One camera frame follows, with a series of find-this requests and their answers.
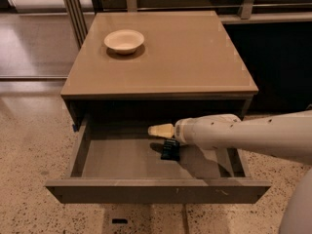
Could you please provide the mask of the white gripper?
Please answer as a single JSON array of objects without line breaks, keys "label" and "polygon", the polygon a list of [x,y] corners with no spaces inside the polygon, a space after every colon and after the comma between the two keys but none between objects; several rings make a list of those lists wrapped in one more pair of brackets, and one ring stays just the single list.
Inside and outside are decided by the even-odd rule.
[{"label": "white gripper", "polygon": [[148,128],[148,134],[154,137],[175,139],[182,144],[204,146],[208,144],[207,129],[209,120],[207,117],[180,119],[172,124],[155,125]]}]

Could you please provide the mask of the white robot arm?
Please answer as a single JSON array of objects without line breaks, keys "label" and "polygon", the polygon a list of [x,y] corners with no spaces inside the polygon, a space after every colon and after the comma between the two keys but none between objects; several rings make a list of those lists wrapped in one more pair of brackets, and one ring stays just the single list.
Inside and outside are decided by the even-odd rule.
[{"label": "white robot arm", "polygon": [[[238,148],[312,165],[311,110],[245,121],[233,114],[186,118],[151,126],[148,133],[202,150]],[[312,234],[312,169],[291,196],[279,234]]]}]

